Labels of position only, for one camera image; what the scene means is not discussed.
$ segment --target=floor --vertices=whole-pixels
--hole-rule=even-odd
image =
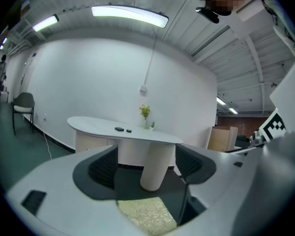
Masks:
[[[0,103],[0,184],[6,192],[38,165],[50,160],[45,138],[16,114],[14,136],[11,104]],[[52,158],[71,153],[48,141]]]
[[[35,167],[50,160],[44,137],[35,130],[32,134],[29,124],[21,115],[15,115],[16,136],[14,135],[11,112],[10,104],[0,103],[0,184],[3,192],[9,190]],[[51,141],[48,141],[48,144],[53,158],[71,154]],[[160,220],[156,220],[152,231],[143,228],[149,235],[162,235],[176,227],[185,184],[174,171],[168,171],[160,189],[149,193],[140,188],[141,174],[140,170],[117,170],[115,189],[118,200],[122,203],[120,204],[124,213],[128,212],[126,215],[132,221],[138,217],[147,217],[144,213],[150,214],[152,207],[155,207],[159,214],[164,211],[165,216],[161,219],[165,221],[163,224],[158,225]]]

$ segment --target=black chair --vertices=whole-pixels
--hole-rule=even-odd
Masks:
[[[22,92],[20,95],[13,99],[12,102],[12,123],[13,131],[15,135],[14,127],[14,114],[30,114],[30,124],[32,132],[34,133],[34,107],[35,101],[34,97],[29,92]]]

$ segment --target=ceiling beam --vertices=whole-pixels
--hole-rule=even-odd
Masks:
[[[219,115],[219,117],[234,117],[234,118],[238,118],[238,117],[255,117],[255,118],[260,118],[260,117],[269,117],[270,114],[240,114],[238,113],[237,115],[234,114],[227,114],[227,115]]]
[[[222,113],[228,114],[228,111],[224,110],[222,107],[217,107],[216,109],[217,109],[217,112],[222,112]]]
[[[221,50],[223,47],[227,46],[228,44],[232,43],[236,38],[234,33],[231,29],[228,29],[223,34],[214,38],[213,41],[207,43],[205,47],[203,47],[198,53],[194,56],[194,63],[199,64],[212,54],[216,53],[217,51]]]
[[[250,52],[252,54],[252,57],[253,57],[253,59],[255,61],[257,72],[258,72],[258,75],[259,75],[260,86],[261,86],[261,97],[262,97],[262,112],[264,113],[264,110],[265,110],[265,85],[263,83],[264,82],[264,76],[263,76],[263,73],[262,73],[260,60],[259,60],[259,57],[258,57],[257,50],[255,48],[255,45],[252,42],[250,36],[246,36],[245,41],[246,41],[246,43],[247,43],[247,45],[248,45],[248,47],[250,49]]]
[[[259,109],[259,110],[238,110],[239,113],[241,112],[260,112],[262,111],[262,109]]]
[[[183,4],[181,5],[178,13],[176,14],[176,16],[174,17],[173,21],[171,22],[171,25],[168,27],[167,31],[165,32],[165,35],[162,37],[162,40],[165,41],[169,35],[169,33],[173,30],[175,24],[177,23],[177,21],[179,20],[179,18],[182,16],[182,14],[184,13],[184,9],[186,8],[186,6],[188,6],[188,4],[191,2],[191,0],[185,0],[183,2]]]
[[[239,74],[237,74],[237,75],[234,75],[234,76],[228,77],[228,78],[226,78],[226,79],[223,79],[223,80],[220,80],[220,81],[217,81],[217,82],[218,82],[218,83],[227,82],[227,81],[230,81],[230,80],[233,80],[233,79],[237,79],[237,78],[241,78],[241,77],[244,77],[244,76],[247,76],[247,75],[255,74],[256,72],[257,72],[256,70],[250,70],[250,71],[243,72],[243,73],[239,73]]]
[[[190,56],[194,57],[195,55],[197,55],[199,51],[201,51],[208,44],[213,42],[216,38],[218,38],[220,35],[226,32],[229,28],[229,26],[220,26],[217,30],[213,32],[212,35],[208,36],[205,41],[201,41],[200,45],[190,53]]]
[[[228,90],[220,91],[220,92],[217,92],[217,94],[225,93],[225,92],[230,92],[230,91],[235,91],[235,90],[241,90],[241,89],[254,88],[254,87],[256,87],[256,86],[260,86],[260,84],[263,84],[263,82],[262,82],[262,83],[253,84],[253,85],[243,86],[243,87],[239,87],[239,88],[232,88],[232,89],[228,89]]]

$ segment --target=ceiling light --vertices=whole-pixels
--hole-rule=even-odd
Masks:
[[[231,110],[235,115],[238,114],[233,108],[230,108],[230,110]]]
[[[100,5],[92,7],[94,17],[122,17],[143,21],[161,28],[168,22],[168,17],[140,8],[123,5]]]
[[[0,33],[0,36],[9,28],[9,26],[6,26],[3,31]]]
[[[34,29],[34,31],[39,31],[41,29],[44,29],[47,26],[57,23],[58,21],[59,21],[59,19],[58,19],[57,15],[53,15],[53,16],[41,21],[37,25],[33,26],[33,29]]]
[[[221,105],[225,105],[225,102],[224,102],[224,101],[221,101],[219,98],[216,98],[216,101],[217,101],[218,103],[220,103]]]

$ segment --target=black panel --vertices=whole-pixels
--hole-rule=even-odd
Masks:
[[[118,168],[123,168],[123,169],[127,169],[127,170],[140,170],[140,171],[142,171],[144,169],[144,166],[136,166],[136,165],[128,165],[128,164],[118,163]],[[168,166],[167,170],[173,171],[174,166]]]
[[[237,166],[237,167],[241,167],[242,166],[242,162],[235,162],[234,165]]]
[[[199,202],[198,199],[190,195],[188,186],[186,186],[184,203],[181,207],[181,212],[179,220],[177,222],[178,226],[182,226],[190,220],[194,219],[196,216],[200,215],[206,210],[205,206]]]
[[[114,176],[118,166],[118,157],[114,151],[100,157],[88,167],[88,175],[95,182],[114,189]]]
[[[31,214],[36,215],[45,196],[46,192],[32,190],[23,200],[22,206]]]
[[[74,168],[73,181],[92,199],[116,199],[114,177],[117,167],[118,147],[114,145],[80,162]]]
[[[176,145],[176,165],[187,184],[203,183],[216,171],[212,159],[183,145]]]

